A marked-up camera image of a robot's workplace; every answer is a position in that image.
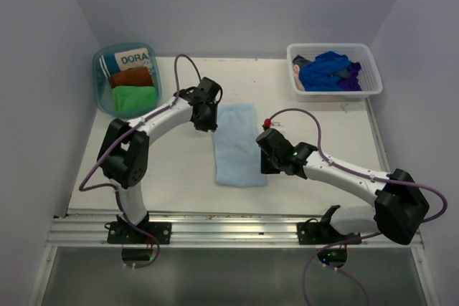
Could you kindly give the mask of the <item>light blue towel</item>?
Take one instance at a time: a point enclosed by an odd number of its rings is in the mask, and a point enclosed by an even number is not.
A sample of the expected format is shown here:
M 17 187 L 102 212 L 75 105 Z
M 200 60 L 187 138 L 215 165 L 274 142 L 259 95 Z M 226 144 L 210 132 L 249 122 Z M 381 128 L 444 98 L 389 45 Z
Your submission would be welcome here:
M 266 176 L 260 172 L 261 152 L 255 142 L 257 135 L 256 112 L 252 104 L 219 106 L 217 129 L 212 134 L 216 184 L 235 188 L 267 185 Z

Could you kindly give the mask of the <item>green microfiber towel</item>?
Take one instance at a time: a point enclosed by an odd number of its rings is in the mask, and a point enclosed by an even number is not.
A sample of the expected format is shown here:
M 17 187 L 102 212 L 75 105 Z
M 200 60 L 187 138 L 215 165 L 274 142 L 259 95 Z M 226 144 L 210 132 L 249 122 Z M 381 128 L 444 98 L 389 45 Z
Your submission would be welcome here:
M 134 111 L 154 106 L 157 101 L 156 88 L 152 86 L 118 86 L 112 89 L 116 111 Z

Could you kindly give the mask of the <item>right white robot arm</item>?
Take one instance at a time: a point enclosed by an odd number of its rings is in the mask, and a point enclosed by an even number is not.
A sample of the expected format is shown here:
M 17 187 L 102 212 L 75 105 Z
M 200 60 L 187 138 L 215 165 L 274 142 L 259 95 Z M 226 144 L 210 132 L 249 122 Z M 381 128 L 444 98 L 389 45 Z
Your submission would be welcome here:
M 274 128 L 255 140 L 261 150 L 264 174 L 285 173 L 328 184 L 364 201 L 363 206 L 331 206 L 318 221 L 298 225 L 302 244 L 333 244 L 361 234 L 380 233 L 397 244 L 408 245 L 430 205 L 406 171 L 393 173 L 365 170 L 330 156 L 323 157 L 314 145 L 292 145 Z

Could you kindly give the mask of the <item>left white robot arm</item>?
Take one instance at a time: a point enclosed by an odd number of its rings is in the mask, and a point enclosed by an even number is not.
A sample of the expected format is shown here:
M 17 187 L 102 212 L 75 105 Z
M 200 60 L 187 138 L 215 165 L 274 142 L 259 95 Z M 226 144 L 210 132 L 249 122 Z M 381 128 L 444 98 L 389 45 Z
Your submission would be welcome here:
M 196 87 L 179 90 L 165 105 L 143 117 L 113 120 L 98 155 L 103 175 L 115 186 L 115 197 L 126 223 L 124 235 L 133 243 L 147 239 L 148 211 L 141 180 L 148 168 L 150 146 L 174 128 L 192 123 L 195 130 L 217 129 L 217 107 L 222 87 L 205 77 Z

